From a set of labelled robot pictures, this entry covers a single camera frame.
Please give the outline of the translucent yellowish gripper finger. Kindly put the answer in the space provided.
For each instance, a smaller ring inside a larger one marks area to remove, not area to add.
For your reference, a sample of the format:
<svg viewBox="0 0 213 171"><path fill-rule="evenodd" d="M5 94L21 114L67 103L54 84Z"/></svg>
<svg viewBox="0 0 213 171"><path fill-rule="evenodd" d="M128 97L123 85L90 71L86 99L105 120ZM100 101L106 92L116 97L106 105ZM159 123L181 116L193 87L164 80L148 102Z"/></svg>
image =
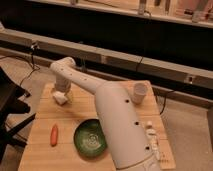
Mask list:
<svg viewBox="0 0 213 171"><path fill-rule="evenodd" d="M67 100L68 100L69 103L73 102L73 93L72 93L72 91L67 92L65 94L65 96L66 96L66 98L67 98Z"/></svg>

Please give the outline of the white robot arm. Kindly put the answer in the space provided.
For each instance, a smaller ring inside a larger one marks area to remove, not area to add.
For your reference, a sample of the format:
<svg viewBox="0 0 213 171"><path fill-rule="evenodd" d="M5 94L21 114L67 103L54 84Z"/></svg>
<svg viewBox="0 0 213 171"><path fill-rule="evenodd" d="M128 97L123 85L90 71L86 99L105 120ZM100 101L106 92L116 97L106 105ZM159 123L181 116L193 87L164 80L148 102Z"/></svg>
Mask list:
<svg viewBox="0 0 213 171"><path fill-rule="evenodd" d="M118 82L107 81L75 69L71 57L52 62L55 88L68 92L74 83L94 95L94 103L116 171L161 171L128 91Z"/></svg>

